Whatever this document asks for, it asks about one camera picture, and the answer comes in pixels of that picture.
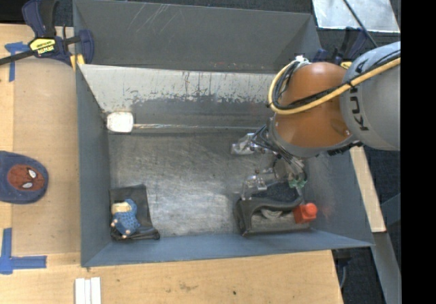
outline blue tape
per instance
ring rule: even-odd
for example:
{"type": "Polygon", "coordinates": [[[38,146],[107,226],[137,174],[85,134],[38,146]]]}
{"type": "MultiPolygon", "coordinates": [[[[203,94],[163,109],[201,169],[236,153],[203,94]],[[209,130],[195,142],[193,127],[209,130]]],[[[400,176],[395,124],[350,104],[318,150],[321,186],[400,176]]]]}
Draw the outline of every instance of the blue tape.
{"type": "MultiPolygon", "coordinates": [[[[29,47],[26,44],[23,44],[23,42],[13,42],[11,44],[5,45],[6,50],[11,54],[15,55],[18,52],[26,52],[29,50],[29,47]]],[[[9,82],[12,82],[15,80],[15,62],[11,62],[9,66],[9,82]]]]}
{"type": "Polygon", "coordinates": [[[1,243],[0,274],[10,275],[19,269],[46,268],[47,256],[12,257],[12,228],[3,229],[1,243]]]}

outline metal plate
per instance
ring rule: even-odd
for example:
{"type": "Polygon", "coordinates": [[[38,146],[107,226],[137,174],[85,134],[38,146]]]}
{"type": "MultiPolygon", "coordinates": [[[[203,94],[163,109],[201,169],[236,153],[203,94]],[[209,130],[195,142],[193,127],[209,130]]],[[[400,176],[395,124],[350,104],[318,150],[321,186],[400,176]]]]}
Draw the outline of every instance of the metal plate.
{"type": "MultiPolygon", "coordinates": [[[[368,31],[399,33],[390,0],[347,0],[368,31]]],[[[327,29],[359,27],[343,0],[312,0],[317,25],[327,29]]]]}

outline gray bin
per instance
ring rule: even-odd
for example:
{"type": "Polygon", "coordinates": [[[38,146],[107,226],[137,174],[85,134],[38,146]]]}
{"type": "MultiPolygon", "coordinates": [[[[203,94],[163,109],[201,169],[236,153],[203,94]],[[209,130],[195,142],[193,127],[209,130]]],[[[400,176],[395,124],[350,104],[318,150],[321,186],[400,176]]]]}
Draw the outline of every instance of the gray bin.
{"type": "Polygon", "coordinates": [[[373,237],[349,156],[307,160],[306,230],[242,237],[233,216],[261,155],[230,145],[272,113],[266,90],[320,43],[309,14],[74,0],[75,30],[95,38],[77,71],[81,264],[84,267],[366,247],[373,237]],[[111,134],[106,115],[145,124],[111,134]],[[110,236],[109,189],[144,184],[159,240],[110,236]]]}

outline bin floor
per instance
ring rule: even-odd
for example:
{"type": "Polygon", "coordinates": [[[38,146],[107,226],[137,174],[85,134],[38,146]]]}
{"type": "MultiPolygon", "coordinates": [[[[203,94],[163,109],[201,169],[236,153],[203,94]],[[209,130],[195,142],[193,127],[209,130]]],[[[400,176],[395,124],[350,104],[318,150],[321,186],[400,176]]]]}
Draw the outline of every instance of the bin floor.
{"type": "Polygon", "coordinates": [[[147,186],[161,236],[237,233],[234,204],[263,155],[234,156],[245,132],[109,136],[113,187],[147,186]]]}

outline yellow clamp label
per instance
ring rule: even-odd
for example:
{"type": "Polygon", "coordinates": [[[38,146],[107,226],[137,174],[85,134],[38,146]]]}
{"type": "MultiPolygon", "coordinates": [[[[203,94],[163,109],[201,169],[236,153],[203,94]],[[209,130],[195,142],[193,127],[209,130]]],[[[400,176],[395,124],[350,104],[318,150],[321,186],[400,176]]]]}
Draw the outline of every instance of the yellow clamp label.
{"type": "Polygon", "coordinates": [[[39,55],[47,52],[52,52],[55,50],[56,40],[55,39],[36,39],[29,44],[29,48],[32,51],[37,51],[39,55]]]}

